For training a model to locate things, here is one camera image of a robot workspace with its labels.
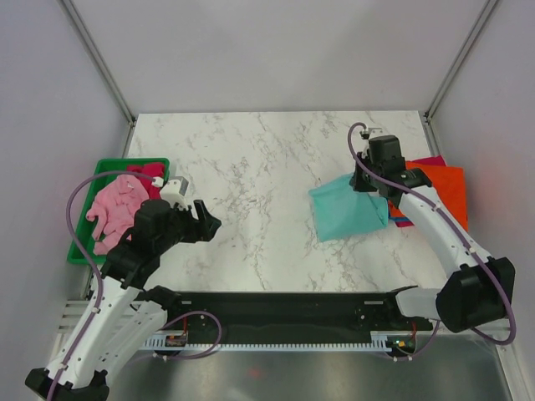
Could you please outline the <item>teal t shirt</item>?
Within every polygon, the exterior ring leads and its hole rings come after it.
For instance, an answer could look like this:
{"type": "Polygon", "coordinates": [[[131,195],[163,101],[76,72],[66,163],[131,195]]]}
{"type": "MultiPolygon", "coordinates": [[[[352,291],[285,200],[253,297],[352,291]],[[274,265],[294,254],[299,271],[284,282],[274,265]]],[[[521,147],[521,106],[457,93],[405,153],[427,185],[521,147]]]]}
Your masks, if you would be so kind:
{"type": "Polygon", "coordinates": [[[354,191],[350,185],[352,176],[341,175],[308,192],[317,238],[321,242],[368,234],[388,226],[387,200],[354,191]]]}

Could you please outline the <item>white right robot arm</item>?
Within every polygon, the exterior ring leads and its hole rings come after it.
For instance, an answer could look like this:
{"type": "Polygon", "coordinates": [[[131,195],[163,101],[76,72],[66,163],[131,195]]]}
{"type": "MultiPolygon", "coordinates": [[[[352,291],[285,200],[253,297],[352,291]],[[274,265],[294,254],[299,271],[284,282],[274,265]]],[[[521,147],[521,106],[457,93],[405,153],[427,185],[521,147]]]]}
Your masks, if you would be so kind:
{"type": "Polygon", "coordinates": [[[407,169],[400,142],[393,135],[368,141],[365,152],[352,153],[356,166],[354,189],[377,191],[415,225],[434,251],[446,274],[441,288],[407,287],[383,307],[383,319],[403,328],[413,317],[442,322],[451,332],[472,330],[506,318],[513,341],[517,322],[512,310],[515,268],[495,258],[466,232],[420,169],[407,169]]]}

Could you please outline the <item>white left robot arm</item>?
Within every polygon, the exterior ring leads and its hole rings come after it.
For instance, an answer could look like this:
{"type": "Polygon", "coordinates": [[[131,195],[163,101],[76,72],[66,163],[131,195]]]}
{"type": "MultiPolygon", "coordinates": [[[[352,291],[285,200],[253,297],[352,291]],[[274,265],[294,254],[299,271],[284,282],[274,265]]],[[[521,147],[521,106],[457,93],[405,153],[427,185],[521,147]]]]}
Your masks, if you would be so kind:
{"type": "Polygon", "coordinates": [[[68,341],[46,367],[28,373],[26,386],[43,400],[106,400],[114,375],[142,343],[163,327],[177,327],[184,316],[176,293],[162,286],[146,292],[134,317],[116,332],[123,313],[144,292],[165,252],[179,243],[209,242],[221,225],[203,200],[186,207],[144,201],[97,270],[94,295],[68,341]]]}

